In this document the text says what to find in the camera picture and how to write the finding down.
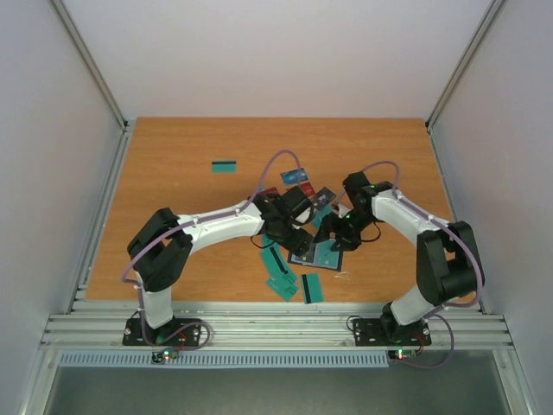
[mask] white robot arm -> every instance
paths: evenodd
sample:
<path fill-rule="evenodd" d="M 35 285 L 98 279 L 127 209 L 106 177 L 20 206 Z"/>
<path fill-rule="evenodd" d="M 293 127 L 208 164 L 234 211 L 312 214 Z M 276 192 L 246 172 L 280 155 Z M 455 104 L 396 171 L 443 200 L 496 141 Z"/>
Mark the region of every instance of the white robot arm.
<path fill-rule="evenodd" d="M 361 231 L 373 222 L 383 221 L 416 247 L 416 284 L 386 304 L 380 318 L 390 342 L 409 333 L 411 324 L 420 322 L 437 306 L 476 291 L 477 270 L 466 249 L 475 257 L 483 282 L 474 234 L 466 222 L 449 223 L 427 214 L 390 183 L 371 184 L 362 171 L 349 175 L 343 184 L 353 208 L 339 205 L 337 212 L 323 218 L 315 243 L 333 233 L 336 242 L 332 250 L 353 251 L 363 242 Z M 465 249 L 451 240 L 444 228 L 456 235 Z M 445 252 L 454 252 L 454 258 L 447 259 Z"/>
<path fill-rule="evenodd" d="M 313 205 L 297 186 L 282 196 L 256 195 L 251 203 L 241 201 L 204 214 L 174 215 L 168 208 L 160 209 L 127 247 L 134 258 L 164 231 L 181 228 L 167 245 L 159 243 L 135 264 L 146 323 L 157 329 L 173 319 L 171 287 L 194 252 L 228 239 L 263 233 L 295 255 L 303 255 L 313 237 L 300 226 L 312 216 Z"/>

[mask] wooden table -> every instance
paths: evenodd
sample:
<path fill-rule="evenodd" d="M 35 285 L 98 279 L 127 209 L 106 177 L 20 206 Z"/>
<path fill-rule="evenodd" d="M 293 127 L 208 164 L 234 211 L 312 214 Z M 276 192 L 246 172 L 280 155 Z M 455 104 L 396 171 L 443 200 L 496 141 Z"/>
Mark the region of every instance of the wooden table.
<path fill-rule="evenodd" d="M 359 118 L 140 118 L 132 135 L 117 193 L 99 247 L 87 299 L 135 299 L 119 277 L 129 258 L 126 246 L 159 208 L 194 214 L 244 200 L 264 165 L 280 149 L 300 157 L 319 190 L 335 193 L 354 171 L 378 160 L 401 166 L 401 190 L 443 218 L 449 209 L 428 135 L 420 119 Z M 237 161 L 237 172 L 215 174 L 211 162 Z M 286 189 L 280 173 L 296 166 L 282 156 L 265 180 Z M 393 179 L 393 168 L 367 172 L 371 181 Z M 370 238 L 373 229 L 367 229 Z M 325 301 L 387 302 L 415 283 L 415 248 L 383 224 L 382 237 L 346 252 L 343 273 L 292 265 L 296 274 L 316 271 Z M 282 301 L 265 285 L 259 250 L 249 238 L 209 246 L 191 256 L 173 290 L 174 300 Z M 293 301 L 303 301 L 301 289 Z"/>

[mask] purple cable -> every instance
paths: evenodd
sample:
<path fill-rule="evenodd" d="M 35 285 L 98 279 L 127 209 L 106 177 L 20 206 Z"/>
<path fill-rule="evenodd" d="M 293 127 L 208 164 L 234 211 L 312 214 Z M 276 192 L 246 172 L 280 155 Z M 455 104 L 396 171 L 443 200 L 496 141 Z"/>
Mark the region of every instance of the purple cable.
<path fill-rule="evenodd" d="M 449 322 L 444 317 L 440 316 L 439 314 L 436 314 L 433 317 L 438 317 L 440 320 L 443 321 L 443 323 L 448 328 L 449 338 L 451 339 L 451 347 L 449 348 L 448 356 L 443 361 L 438 363 L 437 365 L 432 365 L 432 366 L 419 365 L 418 363 L 413 363 L 411 361 L 397 361 L 397 362 L 403 363 L 404 365 L 407 365 L 407 366 L 415 367 L 417 369 L 428 369 L 428 370 L 440 369 L 440 368 L 442 368 L 442 367 L 444 367 L 448 364 L 448 362 L 453 357 L 453 352 L 454 352 L 454 349 L 455 349 L 455 339 L 454 339 L 454 336 L 453 336 L 453 329 L 451 329 L 451 325 L 449 324 Z"/>
<path fill-rule="evenodd" d="M 393 166 L 394 169 L 396 169 L 396 176 L 394 177 L 394 181 L 391 184 L 391 188 L 392 188 L 392 190 L 394 192 L 394 196 L 395 196 L 396 195 L 397 184 L 399 183 L 399 174 L 400 174 L 400 168 L 399 168 L 399 166 L 397 165 L 396 162 L 393 162 L 392 160 L 382 160 L 381 162 L 375 162 L 375 163 L 369 164 L 368 166 L 365 166 L 361 171 L 367 171 L 368 169 L 371 169 L 371 168 L 376 167 L 376 166 L 380 166 L 382 164 L 390 164 L 390 166 Z M 340 201 L 342 200 L 342 197 L 344 197 L 345 194 L 346 194 L 346 191 L 342 190 L 340 192 L 340 194 L 338 195 L 338 197 L 336 198 L 336 203 L 340 203 Z"/>
<path fill-rule="evenodd" d="M 302 165 L 300 163 L 300 159 L 298 158 L 298 156 L 294 153 L 294 151 L 292 150 L 280 150 L 278 151 L 268 162 L 267 162 L 267 165 L 265 166 L 263 172 L 261 173 L 261 176 L 259 177 L 259 180 L 257 181 L 257 186 L 254 188 L 253 192 L 251 193 L 250 197 L 248 198 L 248 200 L 246 201 L 246 203 L 244 203 L 244 205 L 242 205 L 239 209 L 238 209 L 238 213 L 241 213 L 241 212 L 244 212 L 244 210 L 251 205 L 251 203 L 253 202 L 253 199 L 255 198 L 256 194 L 259 192 L 259 189 L 261 189 L 261 187 L 263 186 L 263 181 L 265 179 L 265 177 L 267 176 L 267 173 L 269 172 L 269 168 L 270 166 L 275 162 L 275 160 L 277 158 L 279 158 L 282 154 L 290 154 L 292 157 L 294 157 L 294 160 L 296 160 L 296 166 L 297 166 L 297 169 L 301 169 L 302 168 Z M 297 175 L 297 182 L 298 184 L 301 182 L 301 176 L 298 174 Z M 204 222 L 208 222 L 210 220 L 217 220 L 217 219 L 222 219 L 222 218 L 226 218 L 226 217 L 230 217 L 230 216 L 233 216 L 237 214 L 236 211 L 234 210 L 229 210 L 228 212 L 222 212 L 220 214 L 212 214 L 211 216 L 206 216 L 204 218 L 200 218 L 198 219 L 198 223 L 204 223 Z M 184 329 L 186 329 L 187 327 L 189 327 L 189 325 L 185 325 L 185 326 L 182 326 L 180 327 L 178 330 L 176 330 L 173 334 L 169 335 L 163 342 L 159 343 L 159 344 L 155 344 L 155 343 L 152 343 L 149 341 L 148 337 L 146 336 L 146 315 L 144 314 L 144 298 L 143 298 L 143 293 L 142 293 L 142 285 L 140 284 L 140 282 L 136 279 L 131 279 L 131 278 L 127 278 L 127 275 L 129 274 L 130 270 L 132 270 L 132 268 L 135 266 L 135 264 L 146 254 L 149 252 L 150 249 L 152 249 L 154 246 L 156 246 L 157 244 L 159 244 L 160 242 L 162 242 L 163 240 L 165 240 L 168 236 L 172 235 L 173 233 L 177 233 L 179 232 L 180 230 L 184 229 L 185 227 L 189 227 L 191 225 L 194 224 L 194 221 L 193 220 L 190 220 L 188 222 L 185 222 L 185 223 L 182 223 L 176 227 L 172 227 L 171 229 L 169 229 L 168 231 L 162 233 L 161 235 L 159 235 L 157 238 L 153 239 L 148 245 L 146 245 L 142 251 L 140 251 L 131 261 L 130 263 L 125 266 L 124 270 L 123 270 L 123 273 L 121 275 L 121 281 L 123 283 L 127 283 L 127 284 L 134 284 L 135 287 L 137 288 L 138 290 L 138 304 L 139 304 L 139 307 L 140 307 L 140 320 L 141 320 L 141 327 L 142 327 L 142 337 L 144 339 L 144 341 L 146 342 L 146 344 L 150 345 L 150 346 L 161 346 L 164 342 L 166 342 L 167 340 L 175 337 L 176 335 L 178 335 L 180 332 L 182 332 Z M 204 327 L 206 329 L 206 332 L 207 332 L 207 338 L 205 341 L 203 341 L 201 343 L 201 345 L 199 346 L 196 346 L 195 348 L 185 348 L 186 350 L 198 350 L 200 348 L 203 348 L 204 346 L 207 345 L 207 343 L 209 342 L 209 339 L 211 338 L 211 329 L 210 329 L 210 326 L 207 324 L 207 323 L 204 323 L 204 322 L 194 322 L 194 323 L 191 323 L 190 325 L 200 325 L 202 327 Z"/>

